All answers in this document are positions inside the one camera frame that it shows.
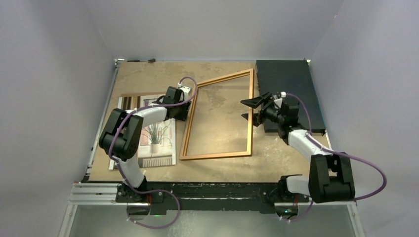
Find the plant photo print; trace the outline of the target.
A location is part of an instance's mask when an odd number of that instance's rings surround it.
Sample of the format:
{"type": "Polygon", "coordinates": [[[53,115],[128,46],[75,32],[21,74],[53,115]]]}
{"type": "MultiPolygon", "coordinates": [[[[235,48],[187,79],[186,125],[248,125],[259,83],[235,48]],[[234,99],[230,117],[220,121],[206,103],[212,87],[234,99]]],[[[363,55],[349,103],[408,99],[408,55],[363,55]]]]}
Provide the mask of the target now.
{"type": "MultiPolygon", "coordinates": [[[[123,94],[118,108],[126,111],[148,106],[162,94],[123,94]]],[[[170,166],[176,164],[176,121],[169,119],[152,124],[141,131],[135,154],[140,168],[170,166]]]]}

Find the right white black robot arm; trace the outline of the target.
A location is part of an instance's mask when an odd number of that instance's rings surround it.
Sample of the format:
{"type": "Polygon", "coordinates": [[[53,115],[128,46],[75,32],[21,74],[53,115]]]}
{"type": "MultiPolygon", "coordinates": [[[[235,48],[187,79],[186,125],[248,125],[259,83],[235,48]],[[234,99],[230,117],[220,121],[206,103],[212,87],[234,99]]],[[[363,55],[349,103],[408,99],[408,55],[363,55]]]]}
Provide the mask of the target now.
{"type": "Polygon", "coordinates": [[[299,122],[299,105],[290,106],[285,101],[288,94],[261,96],[241,100],[252,108],[260,108],[257,113],[242,114],[258,127],[266,120],[277,125],[278,135],[285,144],[297,150],[310,162],[309,175],[282,176],[274,192],[284,201],[297,194],[305,195],[316,203],[348,201],[355,197],[355,186],[351,162],[345,154],[328,151],[312,135],[310,128],[299,122]]]}

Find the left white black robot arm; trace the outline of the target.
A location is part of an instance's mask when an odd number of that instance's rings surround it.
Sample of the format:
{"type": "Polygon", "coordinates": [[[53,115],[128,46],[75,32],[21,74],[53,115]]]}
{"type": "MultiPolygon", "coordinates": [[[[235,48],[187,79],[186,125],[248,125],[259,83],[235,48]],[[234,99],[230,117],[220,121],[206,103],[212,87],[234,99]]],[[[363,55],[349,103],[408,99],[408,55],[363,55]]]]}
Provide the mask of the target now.
{"type": "Polygon", "coordinates": [[[128,196],[135,202],[146,199],[146,177],[135,164],[134,157],[140,145],[144,128],[170,119],[185,121],[191,105],[188,86],[170,86],[166,94],[148,106],[125,111],[113,109],[99,137],[98,145],[113,160],[129,187],[128,196]]]}

